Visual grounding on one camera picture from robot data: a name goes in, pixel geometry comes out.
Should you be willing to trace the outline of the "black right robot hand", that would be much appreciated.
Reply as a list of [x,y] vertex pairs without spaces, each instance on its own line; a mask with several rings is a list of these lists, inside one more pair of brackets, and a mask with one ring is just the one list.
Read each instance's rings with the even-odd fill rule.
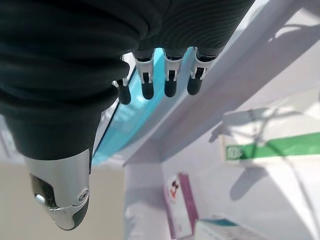
[[164,51],[164,93],[176,93],[186,50],[196,95],[251,0],[3,0],[0,113],[25,157],[34,198],[55,224],[83,221],[101,114],[131,100],[132,53],[143,97],[154,95],[154,51]]

